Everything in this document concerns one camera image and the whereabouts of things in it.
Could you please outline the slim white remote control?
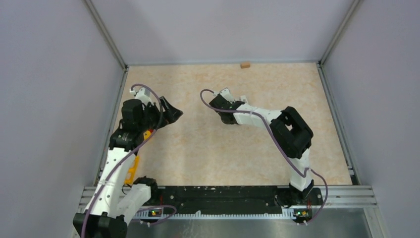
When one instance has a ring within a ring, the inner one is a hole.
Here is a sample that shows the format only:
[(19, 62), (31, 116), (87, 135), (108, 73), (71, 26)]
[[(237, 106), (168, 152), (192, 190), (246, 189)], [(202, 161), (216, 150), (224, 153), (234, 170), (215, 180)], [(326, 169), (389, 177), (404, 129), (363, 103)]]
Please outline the slim white remote control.
[(240, 96), (240, 100), (241, 100), (242, 102), (244, 102), (244, 103), (247, 103), (247, 102), (248, 102), (248, 100), (247, 100), (247, 98), (246, 98), (246, 96), (245, 96), (245, 95)]

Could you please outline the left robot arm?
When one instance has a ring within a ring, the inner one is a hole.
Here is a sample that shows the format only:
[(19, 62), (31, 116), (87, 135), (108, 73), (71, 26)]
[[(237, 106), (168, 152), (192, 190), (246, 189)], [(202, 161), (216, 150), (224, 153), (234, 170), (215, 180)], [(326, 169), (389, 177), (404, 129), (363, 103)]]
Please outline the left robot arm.
[(158, 104), (143, 97), (123, 102), (121, 114), (119, 126), (109, 139), (105, 167), (94, 195), (85, 210), (73, 218), (73, 226), (82, 238), (124, 238), (140, 208), (158, 201), (154, 179), (146, 178), (145, 182), (132, 185), (123, 198), (121, 190), (138, 150), (146, 142), (145, 132), (155, 133), (175, 123), (183, 112), (165, 97), (160, 97)]

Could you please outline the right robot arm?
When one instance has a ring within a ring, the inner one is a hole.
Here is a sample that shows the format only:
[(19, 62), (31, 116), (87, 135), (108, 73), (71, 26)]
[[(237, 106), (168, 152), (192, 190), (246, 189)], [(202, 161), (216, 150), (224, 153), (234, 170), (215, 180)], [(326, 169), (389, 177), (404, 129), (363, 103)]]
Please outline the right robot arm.
[(314, 180), (310, 174), (310, 147), (313, 131), (294, 107), (268, 110), (234, 100), (230, 93), (219, 93), (206, 104), (224, 124), (265, 128), (281, 155), (291, 167), (290, 197), (296, 204), (310, 199)]

